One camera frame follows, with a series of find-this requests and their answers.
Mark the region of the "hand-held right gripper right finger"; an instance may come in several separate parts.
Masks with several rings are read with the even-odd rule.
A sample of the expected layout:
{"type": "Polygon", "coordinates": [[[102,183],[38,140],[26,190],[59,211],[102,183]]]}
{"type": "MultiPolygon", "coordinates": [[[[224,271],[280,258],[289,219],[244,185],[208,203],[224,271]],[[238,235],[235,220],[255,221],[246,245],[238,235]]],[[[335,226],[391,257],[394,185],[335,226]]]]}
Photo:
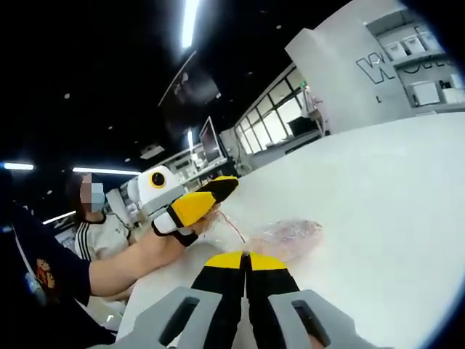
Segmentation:
{"type": "Polygon", "coordinates": [[[312,290],[301,290],[285,264],[243,255],[249,321],[258,348],[375,348],[354,320],[312,290]]]}

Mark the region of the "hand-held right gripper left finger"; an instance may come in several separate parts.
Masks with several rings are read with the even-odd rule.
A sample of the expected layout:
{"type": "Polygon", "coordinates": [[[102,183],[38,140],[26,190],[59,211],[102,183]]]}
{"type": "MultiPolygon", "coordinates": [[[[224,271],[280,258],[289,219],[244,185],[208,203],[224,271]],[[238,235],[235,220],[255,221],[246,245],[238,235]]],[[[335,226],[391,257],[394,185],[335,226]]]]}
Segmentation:
{"type": "Polygon", "coordinates": [[[241,252],[219,254],[192,286],[180,286],[138,315],[133,330],[113,348],[231,348],[241,317],[241,252]]]}

